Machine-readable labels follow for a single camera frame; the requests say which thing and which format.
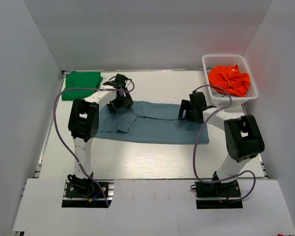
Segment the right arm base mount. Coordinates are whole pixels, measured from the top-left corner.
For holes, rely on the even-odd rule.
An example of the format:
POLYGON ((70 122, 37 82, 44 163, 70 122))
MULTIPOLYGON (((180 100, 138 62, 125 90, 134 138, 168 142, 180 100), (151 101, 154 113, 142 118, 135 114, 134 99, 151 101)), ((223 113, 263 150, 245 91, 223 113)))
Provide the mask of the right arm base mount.
POLYGON ((198 181, 192 184, 190 189, 195 191, 197 209, 243 208, 237 180, 214 184, 205 184, 198 181))

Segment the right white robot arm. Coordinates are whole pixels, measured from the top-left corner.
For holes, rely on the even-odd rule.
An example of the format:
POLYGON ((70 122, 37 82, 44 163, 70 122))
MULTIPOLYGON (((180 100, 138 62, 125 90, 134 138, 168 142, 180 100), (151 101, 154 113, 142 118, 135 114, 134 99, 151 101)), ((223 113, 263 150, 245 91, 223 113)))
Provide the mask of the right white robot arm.
POLYGON ((230 190, 230 183, 246 173, 243 167, 265 149, 261 132, 253 115, 235 116, 224 108, 208 106, 202 92, 194 91, 189 100, 182 100, 178 119, 200 123, 200 131, 193 148, 193 171, 198 182, 212 185, 213 192, 224 196, 230 190), (225 134, 227 157, 214 172, 212 180, 199 178, 196 171, 196 150, 204 127, 211 124, 225 134))

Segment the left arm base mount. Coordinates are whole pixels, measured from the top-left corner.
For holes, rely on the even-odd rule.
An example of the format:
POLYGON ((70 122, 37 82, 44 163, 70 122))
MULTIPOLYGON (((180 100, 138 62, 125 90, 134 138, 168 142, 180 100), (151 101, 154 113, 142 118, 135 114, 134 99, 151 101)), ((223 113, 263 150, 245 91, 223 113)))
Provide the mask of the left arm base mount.
POLYGON ((105 193, 108 204, 95 183, 91 183, 88 190, 82 189, 66 181, 61 207, 62 208, 108 208, 113 200, 114 183, 100 181, 102 191, 105 193))

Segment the blue-grey t-shirt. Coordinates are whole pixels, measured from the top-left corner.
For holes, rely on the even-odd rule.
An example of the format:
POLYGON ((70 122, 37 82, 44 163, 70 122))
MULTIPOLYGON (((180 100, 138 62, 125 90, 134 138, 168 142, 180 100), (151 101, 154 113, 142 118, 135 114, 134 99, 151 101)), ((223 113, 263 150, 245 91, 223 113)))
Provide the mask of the blue-grey t-shirt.
POLYGON ((180 105, 135 101, 130 107, 99 114, 96 138, 147 144, 193 145, 201 124, 178 119, 180 105))

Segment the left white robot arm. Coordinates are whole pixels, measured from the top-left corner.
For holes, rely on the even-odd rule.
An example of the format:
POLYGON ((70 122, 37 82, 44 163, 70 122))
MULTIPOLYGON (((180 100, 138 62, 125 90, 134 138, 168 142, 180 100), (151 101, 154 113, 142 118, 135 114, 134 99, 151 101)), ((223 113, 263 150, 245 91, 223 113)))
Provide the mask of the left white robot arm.
POLYGON ((99 130, 100 111, 108 108, 110 113, 115 114, 120 108, 130 108, 133 100, 127 83, 131 81, 126 76, 117 74, 98 91, 73 101, 68 129, 74 142, 75 166, 73 173, 68 175, 68 180, 83 196, 89 196, 94 191, 91 146, 99 130))

